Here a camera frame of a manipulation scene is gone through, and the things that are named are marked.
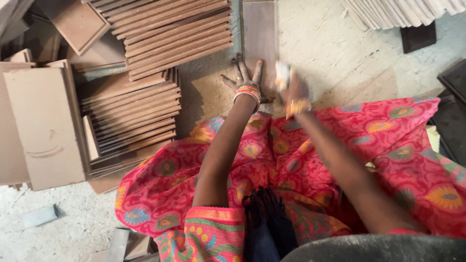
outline dusty floor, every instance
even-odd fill
[[[233,1],[238,14],[238,2]],[[279,55],[308,81],[315,106],[333,106],[434,94],[441,90],[438,73],[466,57],[466,13],[437,20],[437,44],[404,55],[399,29],[365,33],[343,7],[330,0],[278,2]],[[232,32],[239,33],[238,19]],[[183,111],[178,136],[199,121],[226,115],[233,94],[219,80],[230,75],[235,46],[180,66]],[[275,115],[281,112],[276,108]],[[21,215],[57,204],[61,217],[24,229]],[[114,227],[114,191],[95,195],[87,183],[40,192],[0,187],[0,262],[84,262],[89,254],[109,247]]]

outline stack of wooden boards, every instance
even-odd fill
[[[228,0],[82,0],[124,39],[135,81],[233,45]]]
[[[429,25],[445,12],[466,10],[465,0],[341,0],[361,28],[389,29]]]
[[[94,178],[135,167],[176,135],[177,70],[134,82],[129,77],[123,72],[78,88]]]

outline beige wooden board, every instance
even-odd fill
[[[84,133],[86,134],[89,158],[90,160],[94,160],[101,156],[99,145],[97,143],[96,133],[94,132],[94,128],[92,127],[89,116],[83,117],[82,122],[84,124]]]
[[[31,50],[33,62],[56,61],[62,36],[50,21],[36,15],[31,20],[33,24],[24,33],[23,47]]]
[[[13,70],[4,77],[34,190],[83,182],[62,69]]]
[[[216,8],[226,7],[226,6],[228,6],[227,0],[221,0],[220,2],[207,3],[207,4],[204,4],[204,5],[201,5],[198,8],[195,8],[193,10],[189,10],[187,12],[182,12],[180,14],[170,16],[170,17],[167,17],[165,19],[161,19],[161,20],[149,23],[149,24],[146,24],[146,23],[143,24],[143,23],[138,22],[138,23],[136,23],[136,24],[139,24],[138,28],[134,28],[132,30],[121,33],[121,34],[118,35],[117,38],[118,39],[123,39],[123,38],[126,38],[128,36],[132,36],[132,35],[135,35],[135,34],[146,32],[147,30],[151,30],[151,29],[154,29],[154,28],[159,28],[159,27],[168,25],[170,23],[173,23],[173,22],[188,18],[188,17],[193,16],[193,15],[201,14],[201,13],[209,11],[209,10],[214,10]]]
[[[177,112],[181,109],[179,106],[179,101],[173,101],[168,103],[169,107],[163,109],[165,106],[158,106],[151,108],[145,111],[138,112],[126,117],[114,118],[108,121],[97,122],[94,125],[94,130],[96,130],[96,135],[99,137],[101,135],[109,135],[114,131],[119,131],[121,129],[130,128],[133,125],[147,121],[151,118],[157,118],[158,120],[165,119],[165,115]]]
[[[0,158],[0,185],[30,181],[3,73],[12,69],[32,68],[34,65],[35,63],[0,62],[0,146],[4,152]]]
[[[130,97],[129,99],[124,99],[116,103],[103,106],[97,110],[93,110],[92,112],[94,115],[97,115],[97,116],[105,116],[108,114],[123,111],[125,110],[124,108],[121,110],[119,110],[118,108],[126,107],[129,104],[132,104],[133,106],[135,106],[135,105],[142,104],[142,103],[148,103],[148,102],[151,102],[152,99],[162,99],[162,98],[165,98],[166,96],[174,95],[180,92],[180,89],[177,88],[175,84],[171,84],[170,86],[173,86],[175,88],[170,88],[166,91],[153,90],[151,92],[145,92],[139,96]]]
[[[80,0],[37,0],[36,4],[78,55],[86,53],[110,29],[98,12]]]
[[[198,33],[192,34],[190,36],[181,38],[179,40],[173,41],[169,44],[163,45],[161,47],[152,49],[150,51],[144,52],[140,55],[136,55],[134,57],[129,57],[128,58],[128,66],[127,68],[129,70],[135,69],[137,67],[140,67],[141,65],[147,65],[149,61],[154,61],[154,57],[156,57],[158,54],[165,52],[165,51],[171,51],[171,49],[178,48],[181,45],[185,45],[187,43],[197,41],[201,38],[205,38],[208,36],[211,36],[212,34],[222,32],[223,34],[230,34],[230,29],[231,25],[229,23],[224,23],[219,26],[215,26],[213,28],[209,28],[206,30],[202,30]]]
[[[82,56],[79,56],[73,48],[69,46],[66,58],[75,70],[115,63],[124,64],[124,46],[121,40],[118,40],[110,32],[107,32]]]
[[[103,155],[103,156],[99,157],[98,159],[95,159],[94,161],[92,161],[92,164],[96,164],[96,163],[99,163],[99,162],[103,162],[103,161],[106,161],[106,160],[121,156],[121,155],[126,154],[128,152],[132,152],[132,151],[135,151],[135,150],[150,146],[152,144],[167,140],[167,139],[175,137],[175,136],[176,136],[175,131],[167,131],[167,132],[162,133],[160,135],[156,135],[156,136],[153,136],[151,138],[147,138],[147,139],[141,140],[139,142],[132,143],[132,144],[128,145],[127,147],[117,149],[114,152],[109,152],[109,154]]]
[[[111,151],[114,151],[114,150],[117,150],[117,149],[121,149],[121,148],[126,147],[128,145],[131,145],[133,143],[143,141],[144,139],[151,138],[151,137],[153,137],[155,135],[158,135],[158,134],[161,134],[161,133],[163,133],[165,131],[174,130],[174,129],[175,129],[175,124],[170,124],[170,125],[167,125],[167,126],[164,126],[164,127],[161,127],[161,128],[157,128],[157,129],[142,133],[142,134],[137,135],[137,136],[133,136],[131,138],[128,138],[128,139],[125,139],[125,140],[122,140],[122,141],[119,141],[119,142],[112,143],[109,146],[101,147],[101,151],[102,151],[102,154],[105,154],[105,153],[108,153],[108,152],[111,152]]]
[[[181,95],[177,93],[174,93],[173,95],[163,97],[160,99],[157,98],[157,95],[155,95],[155,96],[152,96],[146,99],[145,103],[131,103],[125,106],[121,106],[114,112],[113,110],[109,110],[109,111],[104,112],[103,114],[94,115],[93,118],[98,118],[99,121],[102,121],[108,118],[112,119],[112,118],[124,117],[124,116],[131,115],[131,114],[143,111],[143,110],[147,110],[150,107],[155,107],[159,105],[165,106],[164,107],[165,109],[166,107],[168,107],[167,103],[171,101],[175,101],[175,99],[179,97],[181,97]]]
[[[112,24],[115,34],[137,28],[138,24],[147,24],[165,19],[175,14],[186,12],[192,8],[197,8],[201,4],[218,0],[176,0],[161,7],[146,10]]]
[[[148,64],[146,63],[146,65],[137,67],[136,69],[132,69],[130,71],[130,76],[143,73],[147,70],[150,70],[150,69],[159,67],[161,65],[167,64],[169,62],[176,61],[178,59],[196,54],[197,52],[200,52],[202,50],[212,48],[219,44],[230,42],[232,40],[233,40],[233,36],[230,35],[229,31],[216,33],[216,34],[207,36],[205,38],[198,39],[184,46],[174,48],[174,50],[170,50],[166,53],[157,55],[157,57],[159,57],[157,61],[154,61]]]
[[[30,49],[24,49],[9,58],[5,59],[6,62],[32,62],[32,53]]]
[[[130,82],[129,72],[95,79],[79,89],[79,97],[83,105],[127,94],[158,83],[167,81],[167,72],[158,72],[141,81]]]
[[[128,252],[126,252],[125,259],[130,260],[143,255],[153,253],[151,248],[152,237],[141,233],[136,233],[137,240]]]
[[[173,124],[173,123],[175,123],[175,118],[171,117],[169,119],[165,119],[165,120],[162,120],[162,121],[158,121],[158,122],[155,122],[155,123],[144,125],[144,126],[141,126],[139,128],[135,128],[133,130],[127,131],[125,133],[121,133],[121,134],[118,134],[116,136],[112,136],[110,138],[103,139],[103,140],[99,141],[99,146],[100,147],[105,147],[105,146],[108,146],[108,145],[110,145],[112,143],[116,143],[116,142],[131,138],[131,137],[140,135],[142,133],[145,133],[145,132],[160,128],[160,127],[168,125],[168,124]]]
[[[162,148],[163,146],[165,146],[166,144],[168,144],[170,142],[171,142],[171,139],[166,139],[166,140],[160,141],[160,142],[158,142],[156,144],[150,145],[148,147],[139,149],[137,151],[133,151],[133,152],[129,152],[127,154],[117,156],[112,160],[125,161],[125,158],[126,159],[130,159],[130,158],[136,159],[136,158],[144,157],[144,158],[142,158],[142,160],[140,160],[140,161],[143,161],[144,159],[146,159],[146,158],[150,157],[151,155],[154,155],[155,153],[157,153],[157,151],[160,148]],[[126,167],[125,169],[113,172],[111,174],[108,174],[106,176],[102,176],[102,177],[99,177],[99,178],[96,178],[96,179],[94,179],[91,175],[88,175],[87,176],[88,183],[90,184],[90,186],[92,187],[92,189],[94,190],[94,192],[96,194],[105,193],[105,192],[107,192],[109,190],[112,190],[112,189],[116,188],[120,184],[121,179],[129,171],[131,171],[135,166],[137,166],[137,164]]]
[[[214,27],[223,22],[228,22],[230,21],[230,18],[229,18],[230,13],[231,13],[231,10],[226,10],[220,14],[212,15],[207,18],[203,18],[197,21],[193,21],[191,23],[180,25],[176,28],[164,31],[160,34],[151,36],[147,39],[144,39],[144,40],[141,40],[135,43],[131,43],[127,39],[125,40],[125,44],[126,44],[125,48],[127,51],[133,51],[145,45],[154,44],[158,41],[162,41],[162,42],[159,45],[156,45],[154,47],[161,46],[163,44],[169,43],[170,41],[178,40],[181,37],[188,36],[196,32],[200,32],[204,29]]]
[[[205,18],[213,18],[211,21],[214,21],[217,19],[218,17],[218,14],[219,13],[222,13],[222,12],[225,12],[225,11],[228,11],[228,14],[231,14],[231,8],[229,7],[225,7],[219,11],[215,11],[215,12],[212,12],[212,11],[208,11],[208,12],[204,12],[204,13],[201,13],[201,14],[198,14],[198,15],[194,15],[194,16],[191,16],[191,17],[188,17],[188,18],[185,18],[185,19],[182,19],[180,21],[177,21],[173,24],[170,24],[170,25],[166,25],[166,26],[163,26],[163,27],[160,27],[160,28],[157,28],[157,29],[153,29],[153,30],[148,30],[144,33],[140,33],[140,34],[137,34],[137,35],[133,35],[133,36],[130,36],[128,38],[126,38],[124,40],[124,44],[128,47],[129,45],[131,44],[134,44],[134,43],[137,43],[139,41],[142,41],[142,40],[145,40],[147,38],[150,38],[150,37],[153,37],[155,35],[160,35],[162,33],[165,33],[165,32],[168,32],[168,31],[171,31],[168,33],[168,35],[165,35],[165,37],[168,37],[169,35],[174,35],[174,34],[178,34],[179,31],[182,31],[182,28],[188,24],[195,24],[195,23],[198,23],[198,21],[200,20],[205,20]]]
[[[79,145],[79,151],[81,155],[81,161],[86,172],[90,171],[89,165],[89,154],[87,150],[86,137],[84,133],[84,126],[81,121],[81,113],[79,111],[78,98],[76,95],[75,81],[73,78],[73,72],[69,61],[59,60],[56,62],[48,63],[46,67],[59,67],[63,68],[63,74],[65,76],[66,93],[68,96],[69,107],[71,110],[71,116],[73,119],[73,126],[75,128],[76,139]]]
[[[249,75],[254,74],[251,70],[256,68],[257,60],[262,59],[261,90],[264,95],[274,97],[277,59],[275,2],[244,2],[243,27],[243,55]]]
[[[150,117],[147,120],[141,121],[141,122],[133,124],[133,125],[126,124],[124,126],[118,126],[116,128],[111,128],[109,130],[106,130],[105,135],[99,137],[98,139],[99,140],[104,140],[106,138],[110,138],[110,137],[113,137],[113,136],[116,136],[116,135],[120,135],[122,133],[131,131],[133,129],[136,129],[136,128],[139,128],[139,127],[142,127],[142,126],[145,126],[147,124],[152,124],[154,122],[157,122],[157,121],[160,121],[160,120],[163,120],[163,119],[167,119],[169,117],[174,117],[174,116],[176,116],[178,114],[179,114],[179,111],[175,111],[175,112],[171,112],[171,113],[168,113],[166,115],[159,116],[159,117]]]
[[[141,79],[141,78],[144,78],[146,76],[150,76],[152,74],[155,74],[157,72],[160,72],[161,70],[165,70],[167,68],[171,68],[173,66],[177,66],[177,65],[180,65],[182,63],[186,63],[186,62],[189,62],[189,61],[192,61],[194,59],[197,59],[197,58],[200,58],[200,57],[203,57],[205,55],[209,55],[209,54],[212,54],[214,52],[217,52],[217,51],[220,51],[224,48],[228,48],[228,47],[231,47],[233,45],[232,42],[227,42],[227,43],[224,43],[224,44],[220,44],[218,46],[215,46],[213,48],[209,48],[207,50],[204,50],[202,52],[199,52],[197,54],[194,54],[194,55],[191,55],[191,56],[188,56],[188,57],[185,57],[185,58],[182,58],[182,59],[179,59],[179,60],[176,60],[176,61],[172,61],[166,65],[163,65],[163,66],[160,66],[160,67],[157,67],[157,68],[154,68],[154,69],[151,69],[151,70],[148,70],[144,73],[141,73],[141,74],[138,74],[138,75],[135,75],[135,76],[131,76],[130,77],[130,81],[136,81],[138,79]]]

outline woman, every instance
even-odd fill
[[[292,76],[281,95],[294,120],[271,119],[255,113],[262,60],[250,79],[241,55],[237,59],[236,84],[222,76],[238,89],[228,117],[214,117],[168,144],[117,190],[118,219],[153,236],[162,261],[239,262],[243,247],[248,257],[266,247],[272,250],[266,255],[283,258],[290,250],[279,250],[274,230],[288,232],[285,213],[296,245],[367,232],[466,236],[465,170],[439,161],[424,130],[438,99],[311,112],[307,86]],[[368,171],[368,162],[377,172]],[[265,188],[255,191],[259,186]],[[253,208],[266,203],[249,203],[260,193],[283,219],[275,229],[265,221],[268,214]],[[251,235],[263,222],[270,232]]]

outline gold bangle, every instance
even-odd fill
[[[292,116],[303,113],[309,112],[312,109],[311,101],[307,98],[291,100],[291,102],[287,103],[286,105],[286,113],[287,119],[290,119]]]

